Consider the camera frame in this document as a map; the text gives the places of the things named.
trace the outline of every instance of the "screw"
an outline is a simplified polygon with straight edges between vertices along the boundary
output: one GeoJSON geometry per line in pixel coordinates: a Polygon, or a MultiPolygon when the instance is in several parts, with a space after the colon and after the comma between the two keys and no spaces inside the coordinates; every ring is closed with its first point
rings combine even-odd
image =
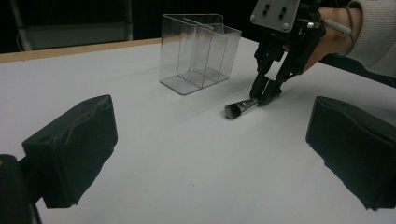
{"type": "Polygon", "coordinates": [[[288,23],[284,23],[283,26],[282,26],[282,28],[283,28],[284,30],[289,29],[289,24],[288,24],[288,23]]]}
{"type": "Polygon", "coordinates": [[[315,24],[314,24],[313,22],[309,22],[309,23],[306,25],[306,28],[308,28],[308,29],[313,29],[313,28],[315,28],[315,24]]]}

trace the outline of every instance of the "brush bristles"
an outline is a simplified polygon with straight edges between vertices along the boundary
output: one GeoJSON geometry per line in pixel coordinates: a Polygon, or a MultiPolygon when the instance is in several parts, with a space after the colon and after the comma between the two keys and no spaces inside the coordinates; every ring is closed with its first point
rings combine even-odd
{"type": "Polygon", "coordinates": [[[254,106],[256,106],[258,102],[259,102],[258,99],[251,98],[232,105],[226,105],[224,108],[225,116],[228,119],[236,119],[242,114],[248,112],[254,106]]]}
{"type": "Polygon", "coordinates": [[[226,105],[224,111],[225,111],[225,116],[228,119],[236,119],[242,114],[241,109],[237,104],[226,105]]]}

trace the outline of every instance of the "metal ferrule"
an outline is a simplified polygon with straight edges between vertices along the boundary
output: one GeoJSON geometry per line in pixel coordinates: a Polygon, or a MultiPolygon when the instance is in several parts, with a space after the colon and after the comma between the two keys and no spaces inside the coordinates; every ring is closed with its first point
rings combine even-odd
{"type": "Polygon", "coordinates": [[[238,103],[236,103],[236,105],[241,110],[241,114],[244,114],[244,113],[248,112],[251,108],[256,106],[258,102],[259,102],[259,99],[251,98],[251,99],[248,99],[245,101],[238,102],[238,103]]]}

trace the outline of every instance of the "hand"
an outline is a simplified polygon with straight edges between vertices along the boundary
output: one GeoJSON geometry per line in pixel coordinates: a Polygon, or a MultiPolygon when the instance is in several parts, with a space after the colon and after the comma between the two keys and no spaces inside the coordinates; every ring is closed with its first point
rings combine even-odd
{"type": "MultiPolygon", "coordinates": [[[[323,7],[319,9],[319,12],[323,20],[332,20],[347,27],[351,27],[351,21],[347,10],[344,8],[323,7]]],[[[353,36],[356,40],[361,31],[361,10],[359,8],[351,8],[350,12],[354,22],[353,36]]],[[[321,38],[319,44],[311,54],[303,73],[326,55],[333,53],[341,54],[347,52],[351,47],[352,41],[348,35],[341,34],[333,28],[326,27],[326,35],[321,38]]]]}

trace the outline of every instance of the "robotic arm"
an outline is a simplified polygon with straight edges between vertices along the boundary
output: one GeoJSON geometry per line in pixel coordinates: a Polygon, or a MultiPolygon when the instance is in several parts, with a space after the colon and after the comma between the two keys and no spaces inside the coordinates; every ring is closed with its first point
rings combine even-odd
{"type": "Polygon", "coordinates": [[[326,34],[318,9],[321,0],[259,0],[250,21],[260,25],[262,38],[254,57],[258,75],[253,82],[249,100],[226,105],[229,119],[235,119],[255,105],[267,105],[281,93],[281,85],[300,75],[326,34]],[[287,56],[277,72],[276,79],[266,76],[274,61],[280,62],[284,46],[289,46],[287,56]]]}

